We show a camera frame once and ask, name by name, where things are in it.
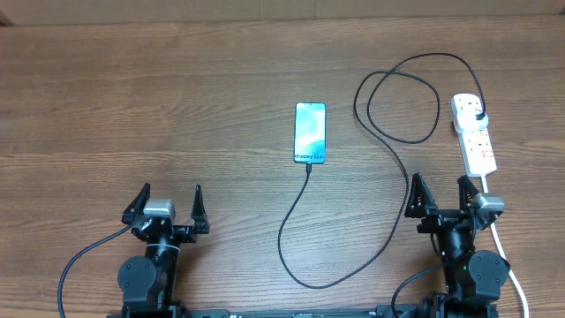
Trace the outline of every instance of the power socket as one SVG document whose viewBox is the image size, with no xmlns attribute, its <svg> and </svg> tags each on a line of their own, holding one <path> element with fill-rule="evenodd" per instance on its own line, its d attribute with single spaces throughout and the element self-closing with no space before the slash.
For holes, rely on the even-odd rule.
<svg viewBox="0 0 565 318">
<path fill-rule="evenodd" d="M 495 171 L 493 146 L 486 129 L 488 116 L 477 120 L 477 115 L 482 112 L 478 96 L 455 95 L 451 99 L 451 110 L 467 175 L 480 177 Z"/>
</svg>

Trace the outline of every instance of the blue phone screen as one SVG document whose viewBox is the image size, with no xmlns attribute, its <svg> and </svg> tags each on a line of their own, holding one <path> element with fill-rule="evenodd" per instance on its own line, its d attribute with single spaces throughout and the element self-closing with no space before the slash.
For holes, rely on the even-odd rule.
<svg viewBox="0 0 565 318">
<path fill-rule="evenodd" d="M 294 161 L 324 163 L 326 161 L 326 104 L 299 102 L 294 131 Z"/>
</svg>

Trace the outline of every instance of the wooden tabletop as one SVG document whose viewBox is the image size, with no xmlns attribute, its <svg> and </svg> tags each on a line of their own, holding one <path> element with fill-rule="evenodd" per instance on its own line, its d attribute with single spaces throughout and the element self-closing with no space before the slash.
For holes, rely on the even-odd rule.
<svg viewBox="0 0 565 318">
<path fill-rule="evenodd" d="M 432 51 L 465 58 L 480 79 L 499 167 L 490 190 L 506 203 L 502 244 L 532 316 L 561 317 L 562 16 L 0 28 L 0 316 L 57 317 L 63 267 L 123 226 L 145 182 L 153 198 L 175 201 L 178 223 L 189 221 L 194 187 L 203 187 L 211 232 L 183 245 L 177 278 L 189 308 L 389 303 L 405 278 L 438 263 L 418 220 L 402 218 L 385 253 L 336 287 L 309 290 L 283 270 L 277 232 L 305 179 L 292 160 L 294 105 L 328 105 L 328 159 L 314 166 L 282 250 L 300 279 L 326 284 L 383 245 L 405 187 L 392 155 L 354 121 L 355 91 L 367 73 Z M 427 142 L 391 145 L 441 208 L 455 208 L 464 169 L 449 100 L 477 90 L 448 57 L 402 70 L 435 85 L 441 118 Z M 435 103 L 426 86 L 390 78 L 372 114 L 386 132 L 415 140 L 430 130 Z M 495 250 L 489 230 L 477 247 Z M 125 234 L 79 259 L 64 286 L 67 316 L 117 312 L 117 271 L 144 249 Z M 444 291 L 441 273 L 398 301 L 431 290 Z M 509 280 L 498 305 L 501 316 L 520 316 Z"/>
</svg>

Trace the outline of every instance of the white power strip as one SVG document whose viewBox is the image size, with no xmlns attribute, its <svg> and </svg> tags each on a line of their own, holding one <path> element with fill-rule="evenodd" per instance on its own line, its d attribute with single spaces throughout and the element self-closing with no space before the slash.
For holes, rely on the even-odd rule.
<svg viewBox="0 0 565 318">
<path fill-rule="evenodd" d="M 485 115 L 483 119 L 477 120 L 477 114 L 482 111 L 482 104 L 476 95 L 471 94 L 455 95 L 451 99 L 451 110 L 453 111 L 453 125 L 459 137 L 465 171 L 469 177 L 480 177 L 483 192 L 488 193 L 486 175 L 496 170 L 493 145 L 486 129 L 488 126 L 488 116 Z M 493 233 L 498 253 L 506 259 L 494 223 L 491 225 L 491 232 Z M 512 269 L 508 274 L 520 295 L 522 307 L 524 308 L 524 318 L 529 318 L 530 309 L 528 308 L 528 301 L 524 291 Z"/>
</svg>

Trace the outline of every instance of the smartphone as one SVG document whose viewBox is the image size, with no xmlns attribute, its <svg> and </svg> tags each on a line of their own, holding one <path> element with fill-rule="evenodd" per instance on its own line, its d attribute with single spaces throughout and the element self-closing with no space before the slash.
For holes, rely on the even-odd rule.
<svg viewBox="0 0 565 318">
<path fill-rule="evenodd" d="M 326 104 L 299 102 L 294 122 L 294 162 L 326 161 Z"/>
</svg>

